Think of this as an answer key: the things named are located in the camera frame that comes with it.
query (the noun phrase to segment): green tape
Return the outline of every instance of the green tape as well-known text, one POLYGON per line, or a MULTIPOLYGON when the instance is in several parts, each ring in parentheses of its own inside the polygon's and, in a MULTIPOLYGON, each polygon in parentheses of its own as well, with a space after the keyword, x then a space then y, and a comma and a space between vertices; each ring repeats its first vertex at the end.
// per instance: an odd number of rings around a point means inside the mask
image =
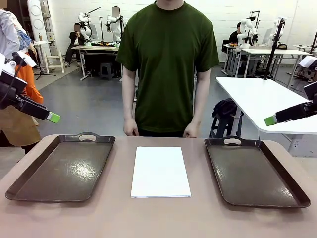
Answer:
POLYGON ((59 115, 50 112, 50 116, 51 116, 51 118, 48 119, 49 121, 54 122, 54 123, 59 123, 59 120, 60 120, 60 116, 59 115))
POLYGON ((271 116, 271 117, 269 117, 269 118, 265 118, 264 121, 265 121, 265 124, 266 124, 267 126, 278 124, 278 122, 277 122, 276 119, 275 119, 275 115, 274 115, 274 116, 271 116))

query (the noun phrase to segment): tray rim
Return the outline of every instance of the tray rim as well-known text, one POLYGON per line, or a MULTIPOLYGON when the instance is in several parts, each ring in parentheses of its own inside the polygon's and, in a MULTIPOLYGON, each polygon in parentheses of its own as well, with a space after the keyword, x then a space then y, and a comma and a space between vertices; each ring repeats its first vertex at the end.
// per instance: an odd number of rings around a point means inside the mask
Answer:
MULTIPOLYGON (((265 144, 265 142, 261 141, 261 140, 246 140, 246 139, 242 139, 238 136, 227 136, 227 137, 224 137, 224 138, 209 138, 209 139, 205 139, 204 140, 205 142, 205 146, 206 146, 206 150, 207 150, 207 153, 208 153, 208 156, 209 156, 209 160, 211 162, 211 165, 212 165, 212 169, 213 169, 213 172, 214 172, 214 176, 216 177, 217 179, 217 184, 218 184, 218 187, 219 187, 219 190, 220 190, 220 193, 221 193, 221 196, 223 198, 223 200, 225 202, 227 202, 228 204, 230 205, 233 205, 233 206, 242 206, 242 207, 254 207, 254 208, 279 208, 279 209, 287 209, 287 208, 293 208, 293 209, 298 209, 298 208, 307 208, 311 205, 311 200, 309 199, 309 197, 306 195, 306 193, 303 191, 303 189, 299 186, 299 184, 294 180, 294 178, 289 174, 289 172, 287 171, 287 169, 285 169, 285 167, 281 164, 281 162, 277 159, 277 157, 271 152, 271 150, 268 148, 268 146, 265 144), (293 180, 293 182, 301 189, 301 191, 303 192, 303 194, 305 195, 305 197, 308 199, 308 204, 307 205, 298 205, 298 206, 289 206, 289 205, 286 205, 286 206, 281 206, 281 205, 259 205, 259 204, 239 204, 239 203, 233 203, 233 202, 230 202, 223 194, 223 189, 222 189, 222 185, 219 181, 219 176, 217 176, 217 173, 215 171, 215 168, 214 168, 214 163, 213 163, 213 159, 211 158, 211 154, 209 153, 209 150, 208 150, 208 146, 210 146, 210 144, 208 144, 208 142, 210 141, 224 141, 226 139, 238 139, 240 140, 241 142, 252 142, 256 147, 256 145, 258 144, 259 146, 262 145, 262 146, 265 146, 265 148, 274 156, 275 160, 282 166, 282 168, 287 172, 288 176, 293 180)), ((234 146, 239 146, 237 144, 224 144, 224 145, 234 145, 234 146)))
POLYGON ((113 148, 113 145, 115 143, 115 140, 116 138, 114 136, 100 136, 100 135, 97 135, 95 133, 91 133, 91 132, 83 132, 83 133, 80 133, 78 135, 58 135, 46 148, 45 150, 39 155, 36 157, 36 159, 20 174, 20 176, 12 183, 12 185, 9 187, 9 189, 5 192, 5 197, 8 199, 8 200, 11 200, 11 201, 21 201, 21 202, 41 202, 41 203, 67 203, 67 202, 71 202, 71 203, 77 203, 77 202, 85 202, 87 200, 89 200, 94 191, 95 191, 95 188, 99 182, 99 179, 100 179, 100 176, 106 166, 106 162, 108 161, 108 158, 109 158, 109 155, 112 151, 112 148, 113 148), (92 135, 92 136, 95 136, 96 137, 96 140, 93 141, 93 140, 79 140, 79 138, 83 135, 92 135), (100 141, 100 140, 105 140, 106 138, 108 138, 108 142, 103 142, 103 141, 100 141), (111 144, 111 149, 109 150, 109 153, 106 155, 106 159, 105 159, 105 162, 102 166, 102 169, 100 170, 100 172, 98 173, 98 175, 96 176, 96 181, 95 183, 93 184, 92 186, 92 189, 91 189, 91 192, 89 194, 89 196, 85 199, 78 199, 78 200, 75 200, 75 199, 72 199, 72 200, 62 200, 62 199, 50 199, 50 200, 40 200, 40 199, 18 199, 18 198, 12 198, 11 197, 11 193, 10 193, 10 190, 14 187, 14 185, 17 183, 17 181, 19 179, 21 179, 21 177, 26 173, 26 171, 36 162, 37 159, 39 159, 41 156, 43 156, 47 151, 50 151, 50 154, 58 147, 58 145, 60 145, 61 143, 63 142, 84 142, 84 143, 108 143, 108 144, 111 144))

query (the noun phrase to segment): green t-shirt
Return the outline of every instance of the green t-shirt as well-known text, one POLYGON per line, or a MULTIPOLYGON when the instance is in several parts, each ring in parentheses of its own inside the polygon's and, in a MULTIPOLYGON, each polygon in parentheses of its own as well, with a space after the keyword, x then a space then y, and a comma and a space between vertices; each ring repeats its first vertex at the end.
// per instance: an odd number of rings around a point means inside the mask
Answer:
POLYGON ((212 23, 187 3, 156 3, 128 22, 116 59, 139 70, 135 121, 151 132, 181 132, 193 118, 194 72, 219 64, 212 23))

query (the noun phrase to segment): white wall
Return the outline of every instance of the white wall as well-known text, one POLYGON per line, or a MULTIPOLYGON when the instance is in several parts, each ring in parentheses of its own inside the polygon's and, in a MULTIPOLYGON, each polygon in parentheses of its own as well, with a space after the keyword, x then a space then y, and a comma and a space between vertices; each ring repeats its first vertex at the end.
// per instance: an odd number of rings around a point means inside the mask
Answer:
MULTIPOLYGON (((272 28, 273 21, 278 16, 286 16, 284 35, 282 41, 289 47, 293 44, 311 44, 317 28, 317 14, 314 13, 313 2, 316 0, 187 0, 186 2, 205 14, 214 26, 217 37, 219 57, 224 61, 221 52, 222 41, 236 30, 237 23, 249 16, 250 11, 260 10, 259 42, 267 28, 272 28)), ((102 8, 91 14, 92 24, 96 24, 100 34, 100 24, 97 16, 103 17, 105 22, 108 14, 115 5, 121 8, 121 15, 126 21, 144 7, 152 4, 154 0, 49 0, 52 15, 53 29, 56 34, 56 44, 63 53, 69 45, 69 33, 73 24, 78 22, 80 12, 87 12, 99 6, 102 8)), ((112 41, 112 34, 106 32, 103 26, 104 38, 112 41)))

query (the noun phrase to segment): tray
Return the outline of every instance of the tray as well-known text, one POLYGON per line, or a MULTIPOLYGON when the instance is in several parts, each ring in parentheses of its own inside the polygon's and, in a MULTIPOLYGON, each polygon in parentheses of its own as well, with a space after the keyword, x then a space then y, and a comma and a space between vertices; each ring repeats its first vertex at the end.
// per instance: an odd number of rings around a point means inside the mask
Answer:
POLYGON ((94 191, 115 137, 60 135, 13 183, 5 196, 32 202, 83 202, 94 191), (84 139, 86 136, 95 140, 84 139))
POLYGON ((264 142, 229 136, 206 139, 205 144, 222 197, 229 204, 267 208, 311 204, 264 142))

